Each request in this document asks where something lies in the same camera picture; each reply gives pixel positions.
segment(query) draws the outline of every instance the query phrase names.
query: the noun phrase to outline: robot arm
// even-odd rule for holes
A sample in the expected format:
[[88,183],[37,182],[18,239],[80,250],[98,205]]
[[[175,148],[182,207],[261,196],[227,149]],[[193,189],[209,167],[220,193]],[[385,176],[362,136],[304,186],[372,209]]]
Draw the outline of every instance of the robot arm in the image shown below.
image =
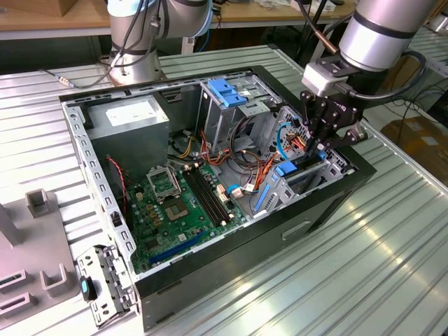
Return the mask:
[[[155,39],[203,35],[213,17],[211,8],[211,0],[109,0],[110,64],[113,64],[109,77],[114,84],[128,85],[161,78]],[[123,41],[126,41],[125,51],[116,57]]]
[[[300,98],[304,124],[312,137],[307,145],[309,151],[317,146],[336,148],[362,140],[365,135],[358,122],[367,102],[394,97],[419,80],[425,70],[424,57],[412,51],[403,52],[435,2],[360,0],[339,43],[339,50],[326,41],[334,55],[305,67],[302,82],[308,90],[303,91]],[[421,66],[417,74],[405,87],[389,94],[375,95],[387,70],[403,55],[419,60]],[[337,135],[343,127],[348,127],[345,135]]]

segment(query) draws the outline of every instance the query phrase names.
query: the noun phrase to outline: metal workbench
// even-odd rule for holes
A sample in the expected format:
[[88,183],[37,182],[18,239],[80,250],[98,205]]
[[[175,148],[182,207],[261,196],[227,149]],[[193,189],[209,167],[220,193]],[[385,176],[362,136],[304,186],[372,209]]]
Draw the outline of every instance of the metal workbench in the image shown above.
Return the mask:
[[428,68],[445,78],[448,77],[448,36],[437,34],[422,26],[409,48],[425,55]]
[[[261,64],[295,94],[302,88],[301,69],[267,46],[161,63],[171,78]],[[102,70],[56,72],[86,84]],[[0,202],[27,190],[54,190],[75,258],[106,238],[57,100],[73,91],[38,72],[0,77]],[[448,326],[447,189],[366,127],[370,138],[355,149],[378,172],[324,227],[150,334],[441,335]],[[2,335],[138,335],[139,325],[130,314],[97,332],[80,294]]]

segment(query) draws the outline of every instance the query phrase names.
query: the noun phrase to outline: motherboard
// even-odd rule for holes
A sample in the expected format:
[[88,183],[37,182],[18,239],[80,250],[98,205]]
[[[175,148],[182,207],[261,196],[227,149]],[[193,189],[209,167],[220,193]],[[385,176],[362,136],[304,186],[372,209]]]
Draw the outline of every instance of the motherboard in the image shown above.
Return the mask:
[[128,188],[137,274],[184,253],[246,221],[209,165],[192,171],[158,167],[147,179]]

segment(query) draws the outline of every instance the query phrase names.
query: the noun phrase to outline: blue pci slot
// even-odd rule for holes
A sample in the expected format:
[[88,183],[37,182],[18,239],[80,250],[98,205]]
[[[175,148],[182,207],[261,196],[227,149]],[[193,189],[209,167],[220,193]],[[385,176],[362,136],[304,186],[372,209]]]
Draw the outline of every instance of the blue pci slot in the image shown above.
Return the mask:
[[199,234],[196,234],[195,237],[193,237],[190,240],[187,240],[183,243],[180,243],[178,246],[175,247],[171,247],[169,250],[166,250],[165,252],[161,252],[160,254],[157,254],[154,257],[149,258],[149,263],[150,264],[154,264],[157,263],[159,261],[162,261],[166,258],[172,257],[174,255],[176,255],[177,253],[181,252],[182,250],[185,250],[193,245],[196,245],[200,239],[200,237],[202,237],[202,235],[205,233],[206,231],[202,231]]

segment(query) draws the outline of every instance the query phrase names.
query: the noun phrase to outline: wooden table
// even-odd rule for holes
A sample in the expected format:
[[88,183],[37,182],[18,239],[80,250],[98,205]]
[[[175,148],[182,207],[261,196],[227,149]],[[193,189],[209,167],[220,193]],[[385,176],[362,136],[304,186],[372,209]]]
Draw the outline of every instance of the wooden table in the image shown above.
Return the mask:
[[[334,12],[324,12],[322,23],[341,18],[355,8],[354,0],[346,0]],[[266,9],[257,3],[226,3],[222,6],[221,28],[302,25],[303,15],[290,6]],[[213,18],[210,28],[218,26]],[[18,9],[0,13],[0,40],[40,39],[68,36],[109,35],[109,14],[104,0],[78,0],[63,17],[54,17]]]

